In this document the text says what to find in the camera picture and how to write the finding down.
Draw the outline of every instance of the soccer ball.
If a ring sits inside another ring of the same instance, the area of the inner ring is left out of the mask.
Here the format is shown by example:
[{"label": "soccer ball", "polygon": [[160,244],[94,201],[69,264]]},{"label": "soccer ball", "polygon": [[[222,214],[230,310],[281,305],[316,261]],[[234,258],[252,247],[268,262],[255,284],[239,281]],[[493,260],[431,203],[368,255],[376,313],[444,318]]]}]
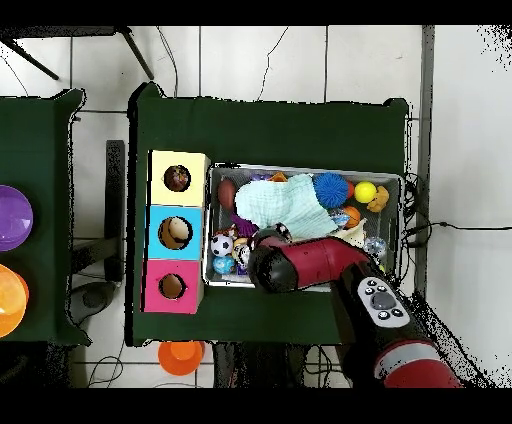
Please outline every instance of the soccer ball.
[{"label": "soccer ball", "polygon": [[227,256],[233,251],[233,239],[222,234],[212,238],[211,249],[215,256]]}]

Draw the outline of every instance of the stuffed toy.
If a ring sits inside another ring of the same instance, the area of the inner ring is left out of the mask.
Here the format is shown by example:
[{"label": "stuffed toy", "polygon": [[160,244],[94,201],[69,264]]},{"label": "stuffed toy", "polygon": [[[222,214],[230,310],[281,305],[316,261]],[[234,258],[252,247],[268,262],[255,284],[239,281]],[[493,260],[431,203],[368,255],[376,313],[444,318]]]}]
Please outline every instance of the stuffed toy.
[{"label": "stuffed toy", "polygon": [[377,187],[377,193],[375,194],[375,197],[373,200],[368,203],[367,209],[372,212],[380,212],[382,209],[386,207],[386,204],[389,200],[389,193],[388,191],[382,187]]}]

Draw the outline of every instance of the light blue cloth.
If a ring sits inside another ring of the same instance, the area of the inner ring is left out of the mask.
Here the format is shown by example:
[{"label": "light blue cloth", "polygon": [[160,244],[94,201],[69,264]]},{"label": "light blue cloth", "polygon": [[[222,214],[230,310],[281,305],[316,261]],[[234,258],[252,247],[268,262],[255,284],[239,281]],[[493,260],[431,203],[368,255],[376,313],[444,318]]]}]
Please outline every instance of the light blue cloth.
[{"label": "light blue cloth", "polygon": [[285,183],[252,181],[235,196],[236,213],[260,228],[282,222],[292,237],[323,237],[338,229],[315,195],[313,180],[300,174]]}]

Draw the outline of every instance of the orange cup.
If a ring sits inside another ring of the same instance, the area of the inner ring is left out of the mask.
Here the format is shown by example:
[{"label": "orange cup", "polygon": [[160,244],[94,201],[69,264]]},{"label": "orange cup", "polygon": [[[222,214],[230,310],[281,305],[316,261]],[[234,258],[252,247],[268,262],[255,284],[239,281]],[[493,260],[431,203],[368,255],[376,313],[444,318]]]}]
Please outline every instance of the orange cup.
[{"label": "orange cup", "polygon": [[158,348],[158,362],[172,375],[194,372],[204,356],[204,342],[162,342]]}]

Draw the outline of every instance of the metal stand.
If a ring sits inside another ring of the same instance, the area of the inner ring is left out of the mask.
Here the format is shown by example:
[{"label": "metal stand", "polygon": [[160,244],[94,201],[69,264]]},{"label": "metal stand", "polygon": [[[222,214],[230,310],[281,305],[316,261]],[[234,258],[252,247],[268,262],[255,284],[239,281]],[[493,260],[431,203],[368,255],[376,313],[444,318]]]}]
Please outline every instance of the metal stand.
[{"label": "metal stand", "polygon": [[26,27],[26,28],[4,28],[0,30],[0,42],[9,47],[12,51],[19,54],[27,62],[34,65],[37,69],[44,72],[50,78],[58,81],[59,76],[50,71],[46,66],[39,63],[32,56],[30,56],[23,48],[17,43],[16,39],[19,38],[45,38],[45,37],[94,37],[94,36],[105,36],[114,35],[116,32],[123,34],[124,39],[130,46],[133,54],[137,58],[140,66],[144,69],[144,72],[150,80],[155,77],[149,69],[146,61],[142,57],[137,45],[133,41],[130,33],[131,30],[128,27]]},{"label": "metal stand", "polygon": [[122,281],[124,269],[125,148],[122,140],[107,141],[105,178],[104,238],[80,244],[73,249],[71,273],[104,260],[105,280]]}]

